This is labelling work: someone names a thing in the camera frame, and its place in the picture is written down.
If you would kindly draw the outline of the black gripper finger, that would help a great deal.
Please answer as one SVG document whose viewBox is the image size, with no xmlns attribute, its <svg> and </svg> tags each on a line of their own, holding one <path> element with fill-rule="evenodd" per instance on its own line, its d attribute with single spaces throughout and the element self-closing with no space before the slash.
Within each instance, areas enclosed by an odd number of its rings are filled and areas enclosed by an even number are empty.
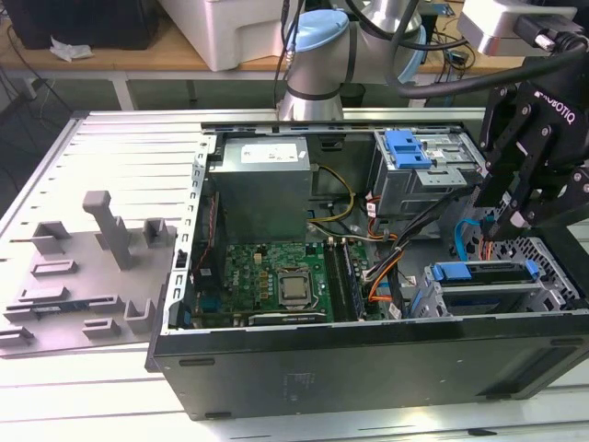
<svg viewBox="0 0 589 442">
<path fill-rule="evenodd" d="M 519 182 L 498 219 L 487 225 L 487 239 L 514 239 L 530 229 L 567 227 L 588 218 L 588 167 L 576 167 L 556 195 L 545 188 L 532 198 L 532 187 Z"/>
<path fill-rule="evenodd" d="M 552 124 L 542 91 L 534 85 L 497 87 L 490 95 L 479 146 L 487 175 L 477 206 L 493 206 L 509 192 L 518 205 L 552 197 L 548 178 Z"/>
</svg>

